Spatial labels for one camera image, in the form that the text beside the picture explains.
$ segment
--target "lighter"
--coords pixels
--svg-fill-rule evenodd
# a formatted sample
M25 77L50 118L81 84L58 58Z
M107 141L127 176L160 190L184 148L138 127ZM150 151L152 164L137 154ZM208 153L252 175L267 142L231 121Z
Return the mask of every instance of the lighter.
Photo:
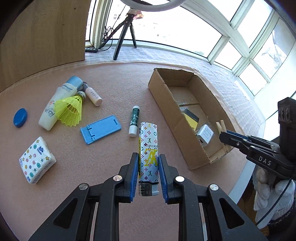
M155 196L158 191L157 125L141 122L139 125L139 195Z

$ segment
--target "small white bottle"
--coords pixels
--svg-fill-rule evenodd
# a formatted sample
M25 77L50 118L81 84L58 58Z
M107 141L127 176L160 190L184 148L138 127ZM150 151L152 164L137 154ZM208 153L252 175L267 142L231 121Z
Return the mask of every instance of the small white bottle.
M95 106L100 106L102 104L102 98L93 88L89 87L86 82L83 82L83 91Z
M83 81L77 76L72 76L61 87L58 87L51 100L46 105L38 124L46 130L50 130L57 122L57 117L54 111L54 103L57 100L72 97L77 93L83 85Z
M130 122L129 131L128 131L129 137L136 137L137 136L139 115L140 115L140 107L135 105L133 107L133 111L131 113L131 122Z

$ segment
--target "printed logo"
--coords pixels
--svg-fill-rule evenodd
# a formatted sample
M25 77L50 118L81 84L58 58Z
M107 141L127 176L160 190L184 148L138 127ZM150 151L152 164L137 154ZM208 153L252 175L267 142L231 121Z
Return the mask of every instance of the printed logo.
M259 157L259 161L262 161L263 160L263 157L262 156L260 156ZM270 160L266 160L266 158L262 161L263 163L265 163L265 164L267 164L267 165L271 165L271 161Z
M37 151L40 153L40 155L42 155L42 153L44 152L44 149L41 146L39 146Z
M156 155L157 150L156 149L146 149L145 151L149 151L150 153L149 153L149 156L147 158L148 161L145 163L144 166L149 166L149 164L151 166L152 164L154 164L157 167L158 166L158 163L157 163L157 160L156 160L157 159L157 155Z
M54 115L54 112L53 112L52 110L50 110L50 109L45 109L45 112L46 112L47 114L51 115L51 116Z

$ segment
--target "camera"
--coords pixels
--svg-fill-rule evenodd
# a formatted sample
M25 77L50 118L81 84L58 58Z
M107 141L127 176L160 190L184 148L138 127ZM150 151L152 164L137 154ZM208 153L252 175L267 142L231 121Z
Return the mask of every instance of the camera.
M290 161L296 162L296 100L287 97L279 101L278 118L281 153Z

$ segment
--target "white phone charger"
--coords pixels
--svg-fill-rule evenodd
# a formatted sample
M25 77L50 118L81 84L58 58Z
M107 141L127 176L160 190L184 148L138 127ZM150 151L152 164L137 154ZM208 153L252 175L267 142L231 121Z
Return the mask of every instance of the white phone charger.
M208 127L208 125L203 125L196 136L200 140L202 147L205 147L209 144L214 132Z

